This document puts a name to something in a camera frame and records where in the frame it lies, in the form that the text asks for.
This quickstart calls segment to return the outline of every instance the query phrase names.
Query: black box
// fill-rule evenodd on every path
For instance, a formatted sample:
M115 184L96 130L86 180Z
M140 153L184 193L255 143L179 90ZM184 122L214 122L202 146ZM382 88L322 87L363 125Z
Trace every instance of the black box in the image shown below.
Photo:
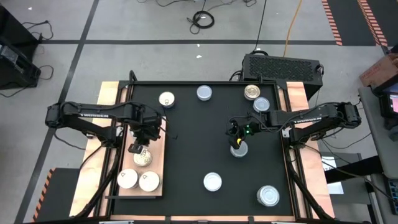
M243 80L303 82L309 100L323 85L317 60L271 57L246 54L243 61Z

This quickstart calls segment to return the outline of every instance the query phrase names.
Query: can lid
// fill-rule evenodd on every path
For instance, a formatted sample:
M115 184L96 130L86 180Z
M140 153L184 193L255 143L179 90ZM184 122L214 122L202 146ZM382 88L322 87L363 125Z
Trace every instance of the can lid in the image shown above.
M264 97L258 97L254 100L253 108L257 111L266 111L269 109L269 101Z
M148 171L145 172L140 178L139 178L139 187L146 192L152 192L156 190L156 188L160 184L160 178L159 176L153 172L153 171Z
M163 92L159 96L159 103L163 106L173 105L174 100L174 94L169 91Z
M273 186L263 186L260 191L260 200L264 205L274 206L279 202L279 192Z
M140 154L134 153L133 159L138 166L146 166L152 161L152 155L148 149L142 149Z
M124 169L118 175L118 185L123 189L130 189L137 184L138 173L133 169Z
M201 99L201 100L210 99L212 93L213 93L213 91L211 90L211 88L206 85L199 86L199 88L197 90L197 95L198 95L199 99Z
M248 98L255 99L260 95L260 88L256 85L248 85L244 88L244 94Z
M231 146L231 153L235 157L243 157L248 153L248 151L249 151L248 144L244 141L241 143L239 149L234 149Z
M223 181L221 180L220 175L215 172L208 173L203 179L203 184L205 185L206 189L211 192L215 192L220 189L222 183Z

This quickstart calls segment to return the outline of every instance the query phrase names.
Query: round container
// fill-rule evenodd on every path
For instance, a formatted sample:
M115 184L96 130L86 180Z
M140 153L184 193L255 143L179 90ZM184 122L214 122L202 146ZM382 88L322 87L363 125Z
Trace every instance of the round container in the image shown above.
M118 185L123 189L137 187L138 173L133 169L124 169L118 175Z
M263 186L257 191L257 200L264 206L275 206L279 202L279 192L273 186Z
M212 93L213 93L213 91L211 90L211 88L206 85L199 86L199 88L197 90L198 98L199 98L199 100L202 100L202 101L210 100Z
M133 160L137 166L145 167L152 162L152 154L147 149L142 149L140 154L134 153Z
M260 88L256 85L248 85L244 88L244 97L247 100L254 100L260 96Z
M145 192L153 192L154 190L156 190L159 184L160 184L160 178L153 171L145 172L139 178L139 187Z
M241 143L239 149L234 149L231 146L231 153L234 157L237 157L237 158L244 157L248 153L248 150L249 150L249 146L244 141Z
M164 107L164 108L171 108L174 105L174 94L171 92L163 92L159 96L159 103Z
M258 97L254 100L253 108L257 113L267 111L269 109L269 101L264 97Z
M220 175L215 172L208 173L203 179L203 184L206 189L211 192L215 192L220 189L222 183L223 181L221 180Z

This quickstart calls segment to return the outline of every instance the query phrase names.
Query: wooden board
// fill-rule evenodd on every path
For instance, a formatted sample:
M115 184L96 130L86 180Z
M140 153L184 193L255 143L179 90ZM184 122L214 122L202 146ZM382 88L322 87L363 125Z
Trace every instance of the wooden board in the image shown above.
M292 111L308 109L307 96L305 95L304 85L302 82L288 82L287 92L289 94ZM296 124L295 127L305 128L311 124L312 123ZM318 149L318 144L316 141L308 141L307 145ZM324 209L324 211L331 217L334 217L335 214L331 205L329 190L319 153L305 147L300 150L300 155L303 162L303 170L305 181L307 183L307 189L313 195L318 204ZM317 217L317 214L314 211L312 211L312 215L314 218Z
M118 85L119 82L103 82L101 85L101 90L99 91L97 104L113 105L118 93ZM100 125L102 127L111 125L111 122L111 119L93 119L94 124ZM96 138L89 139L87 141L83 160L93 153L93 151L100 145L101 143ZM73 197L72 207L69 213L70 216L81 212L84 206L90 201L93 194L97 191L100 183L105 151L106 149L104 147L100 149L81 169L76 185L75 195Z
M162 128L166 130L166 122L162 120ZM139 176L147 171L153 171L160 177L160 185L153 192L145 192L140 187L136 187L134 189L123 189L119 188L119 196L162 196L163 192L163 169L164 169L164 150L165 150L165 133L164 131L160 131L160 139L156 141L150 141L148 146L145 146L151 154L152 154L152 162L146 167L137 166L133 161L133 153L129 152L127 149L130 144L134 143L135 138L130 134L127 134L126 137L126 147L124 148L124 157L122 170L124 169L134 169L137 171Z

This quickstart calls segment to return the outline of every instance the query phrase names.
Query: white lid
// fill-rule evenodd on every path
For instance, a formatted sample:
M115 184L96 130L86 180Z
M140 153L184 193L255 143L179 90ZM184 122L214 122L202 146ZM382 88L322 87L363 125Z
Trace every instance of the white lid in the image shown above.
M139 178L139 187L146 192L152 192L156 190L156 188L160 184L160 178L159 176L153 172L153 171L148 171L145 172L140 178Z
M211 98L212 93L213 91L211 90L211 88L206 85L199 86L197 90L197 95L201 100L209 100Z
M138 181L138 173L133 169L124 169L118 175L118 184L123 189L133 188Z
M258 97L254 100L253 108L258 113L260 113L260 111L266 111L269 109L269 101L264 97Z
M278 190L270 185L263 186L260 191L260 200L265 206L274 206L279 202Z
M248 144L246 144L246 142L242 142L239 149L234 149L231 146L231 153L234 157L244 157L249 151L249 147Z
M215 172L208 173L203 179L203 184L205 185L206 189L211 192L220 189L222 183L223 181L221 180L220 175Z
M162 94L160 94L159 96L159 103L163 106L172 106L174 103L174 94L171 92L163 92Z

